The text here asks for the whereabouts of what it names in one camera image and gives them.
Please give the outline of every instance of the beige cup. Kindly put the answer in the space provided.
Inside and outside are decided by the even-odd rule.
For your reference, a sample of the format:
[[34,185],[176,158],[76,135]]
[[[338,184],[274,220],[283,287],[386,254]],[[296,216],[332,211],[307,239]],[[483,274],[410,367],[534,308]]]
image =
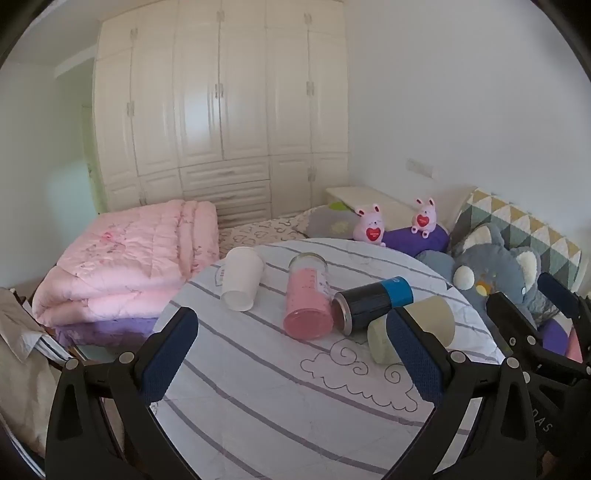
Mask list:
[[[438,296],[406,305],[404,309],[413,317],[425,332],[435,335],[444,347],[453,342],[456,333],[456,320],[447,302]],[[369,351],[377,364],[391,365],[399,363],[396,353],[386,331],[386,317],[380,317],[369,324]]]

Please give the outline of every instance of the wall switch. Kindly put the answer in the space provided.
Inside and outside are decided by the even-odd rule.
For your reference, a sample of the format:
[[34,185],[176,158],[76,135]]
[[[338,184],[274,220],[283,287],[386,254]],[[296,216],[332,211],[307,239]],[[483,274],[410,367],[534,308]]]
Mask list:
[[433,165],[428,165],[413,158],[409,158],[407,160],[407,170],[418,173],[419,175],[427,177],[428,179],[433,178]]

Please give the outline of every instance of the folded comforter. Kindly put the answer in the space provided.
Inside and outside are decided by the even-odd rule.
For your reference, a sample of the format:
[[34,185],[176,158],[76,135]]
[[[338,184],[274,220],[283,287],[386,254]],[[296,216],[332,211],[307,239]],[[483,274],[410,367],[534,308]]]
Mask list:
[[157,317],[191,276],[218,259],[210,202],[171,200],[106,213],[39,285],[33,315],[46,326]]

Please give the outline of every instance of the pink bunny plush toy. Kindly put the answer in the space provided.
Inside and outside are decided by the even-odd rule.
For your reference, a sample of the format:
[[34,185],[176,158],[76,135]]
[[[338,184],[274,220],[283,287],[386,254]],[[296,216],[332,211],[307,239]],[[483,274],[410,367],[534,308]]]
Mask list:
[[435,201],[429,199],[428,204],[425,205],[421,199],[417,199],[417,203],[421,206],[421,210],[413,217],[413,226],[410,230],[412,233],[422,232],[423,238],[428,238],[437,226]]
[[382,238],[384,237],[384,219],[379,210],[379,205],[374,203],[369,212],[366,212],[365,209],[357,209],[355,213],[361,218],[353,230],[353,240],[385,247],[386,244],[382,242]]

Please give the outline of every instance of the pink liquid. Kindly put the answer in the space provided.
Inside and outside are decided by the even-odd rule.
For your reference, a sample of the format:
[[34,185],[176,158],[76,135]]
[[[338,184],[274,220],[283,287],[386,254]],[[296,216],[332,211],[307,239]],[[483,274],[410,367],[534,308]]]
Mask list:
[[332,330],[330,288],[321,271],[301,268],[290,274],[283,327],[297,340],[312,340]]

